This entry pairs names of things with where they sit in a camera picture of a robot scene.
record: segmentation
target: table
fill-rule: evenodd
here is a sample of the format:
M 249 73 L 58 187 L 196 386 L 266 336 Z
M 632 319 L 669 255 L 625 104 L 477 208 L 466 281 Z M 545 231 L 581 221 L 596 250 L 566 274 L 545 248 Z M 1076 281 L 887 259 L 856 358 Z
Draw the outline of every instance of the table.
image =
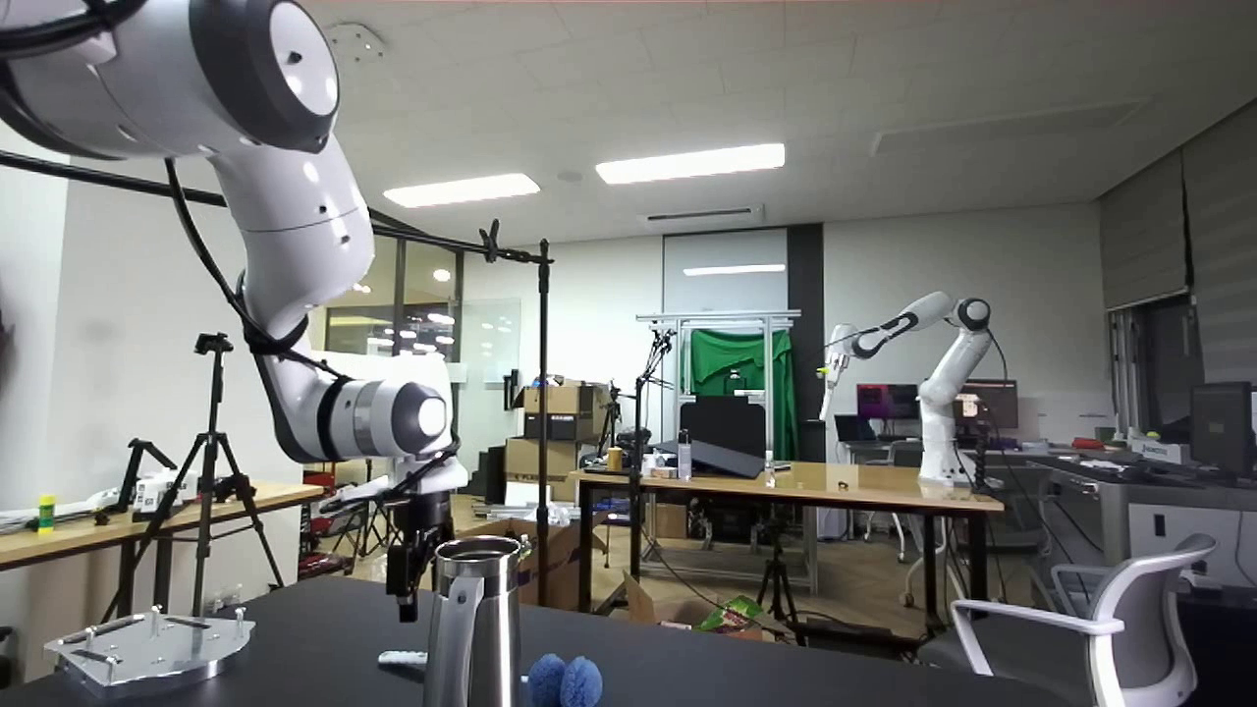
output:
M 627 476 L 568 476 L 581 485 L 581 608 L 591 612 L 591 543 L 592 543 L 592 507 L 608 490 L 627 490 Z M 862 468 L 862 462 L 787 462 L 767 476 L 646 476 L 646 494 L 660 497 L 756 497 L 756 504 L 792 504 L 792 507 L 864 507 L 864 510 L 901 510 L 923 515 L 923 574 L 926 574 L 926 636 L 940 628 L 940 590 L 934 590 L 934 518 L 972 518 L 972 595 L 985 595 L 985 515 L 1006 507 L 973 490 L 923 485 L 914 468 Z M 627 574 L 639 576 L 639 497 L 627 497 Z
M 283 510 L 283 507 L 301 507 L 316 497 L 323 497 L 323 485 L 257 481 L 259 515 Z M 231 521 L 231 518 L 245 518 L 240 497 L 212 507 L 212 521 Z M 172 534 L 194 531 L 196 521 L 199 521 L 199 507 L 187 504 L 177 515 L 168 515 L 162 534 L 153 538 L 153 548 L 158 548 L 153 603 L 168 603 Z M 136 543 L 145 538 L 145 526 L 151 521 L 132 521 L 130 515 L 109 515 L 105 526 L 98 526 L 96 518 L 76 518 L 76 521 L 58 521 L 50 534 L 31 534 L 31 531 L 0 534 L 0 570 L 117 547 L 121 548 L 121 562 L 117 562 L 121 564 L 121 574 L 117 574 L 121 603 L 117 608 L 130 612 L 132 586 L 130 586 L 127 564 L 132 564 L 132 555 L 136 555 Z
M 397 599 L 385 586 L 320 576 L 266 593 L 249 603 L 250 644 L 212 684 L 177 687 L 117 701 L 181 707 L 275 707 L 275 701 L 368 701 L 419 707 L 424 684 L 388 676 L 372 658 L 385 646 L 424 646 L 431 595 L 419 595 L 419 625 L 397 625 Z M 905 707 L 1063 707 L 1063 699 L 960 672 L 931 672 L 868 655 L 698 636 L 677 628 L 619 625 L 559 608 L 517 608 L 515 665 L 534 655 L 591 655 L 606 676 L 606 707 L 632 701 L 720 701 L 720 707 L 834 707 L 834 701 L 905 701 Z M 66 676 L 5 692 L 5 707 L 101 701 Z

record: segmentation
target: ceiling light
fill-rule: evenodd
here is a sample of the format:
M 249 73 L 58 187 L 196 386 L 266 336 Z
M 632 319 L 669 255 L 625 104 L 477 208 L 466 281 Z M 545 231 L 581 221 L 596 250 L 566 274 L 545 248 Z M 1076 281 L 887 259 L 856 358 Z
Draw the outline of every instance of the ceiling light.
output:
M 639 181 L 686 181 L 686 175 L 720 175 L 720 172 L 761 172 L 780 163 L 787 163 L 787 144 L 761 141 L 761 144 L 731 144 L 731 149 L 703 149 L 703 153 L 602 162 L 596 175 L 606 183 L 639 183 Z
M 731 274 L 769 274 L 787 269 L 787 264 L 740 264 L 740 268 L 684 268 L 686 277 L 731 277 Z
M 385 200 L 401 208 L 436 208 L 436 202 L 470 202 L 470 200 L 515 200 L 530 191 L 542 191 L 542 187 L 528 172 L 490 172 L 470 181 L 385 187 Z

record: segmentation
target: floor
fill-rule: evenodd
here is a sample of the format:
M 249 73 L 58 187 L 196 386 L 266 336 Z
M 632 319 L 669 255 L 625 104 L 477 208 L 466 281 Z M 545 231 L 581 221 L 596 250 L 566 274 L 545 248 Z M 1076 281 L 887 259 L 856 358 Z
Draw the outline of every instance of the floor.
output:
M 477 497 L 457 497 L 457 531 L 479 526 Z M 897 644 L 923 640 L 923 582 L 914 574 L 910 595 L 905 599 L 905 576 L 910 562 L 897 559 L 897 534 L 879 521 L 883 515 L 868 518 L 876 531 L 864 538 L 817 543 L 817 593 L 811 593 L 801 547 L 787 543 L 787 564 L 796 617 L 804 625 L 839 628 L 839 636 L 892 636 Z M 619 595 L 618 590 L 627 576 L 627 531 L 602 526 L 602 555 L 592 559 L 592 599 Z M 694 543 L 694 538 L 660 538 L 646 548 L 646 590 L 660 603 L 725 603 L 731 595 L 757 595 L 761 570 L 769 548 L 748 543 Z M 355 576 L 385 582 L 385 548 L 372 548 L 355 562 Z M 1032 582 L 1025 555 L 995 555 L 990 559 L 990 593 L 1006 599 L 1032 603 Z M 761 625 L 787 628 L 769 617 L 769 595 L 761 599 Z

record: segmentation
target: robotic arm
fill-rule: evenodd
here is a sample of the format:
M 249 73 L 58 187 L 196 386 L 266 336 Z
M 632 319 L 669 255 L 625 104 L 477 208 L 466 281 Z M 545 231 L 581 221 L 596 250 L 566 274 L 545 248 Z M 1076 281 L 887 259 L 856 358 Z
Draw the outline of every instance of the robotic arm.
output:
M 339 73 L 291 0 L 0 0 L 0 112 L 98 162 L 206 158 L 249 248 L 234 291 L 283 450 L 397 454 L 419 490 L 464 485 L 448 375 L 363 379 L 316 366 L 308 312 L 372 259 L 368 212 L 330 134 Z
M 934 366 L 934 374 L 921 386 L 921 429 L 923 429 L 923 460 L 921 460 L 921 480 L 934 485 L 961 485 L 972 481 L 972 462 L 955 450 L 955 413 L 949 400 L 968 386 L 968 375 L 978 367 L 981 353 L 990 350 L 990 307 L 981 299 L 945 299 L 944 291 L 914 299 L 905 307 L 897 319 L 868 326 L 868 329 L 850 329 L 834 326 L 826 343 L 826 400 L 821 400 L 821 421 L 826 421 L 826 441 L 838 446 L 838 429 L 834 429 L 834 400 L 838 400 L 838 379 L 854 366 L 854 358 L 868 360 L 876 358 L 887 343 L 923 329 L 945 308 L 955 308 L 955 343 Z

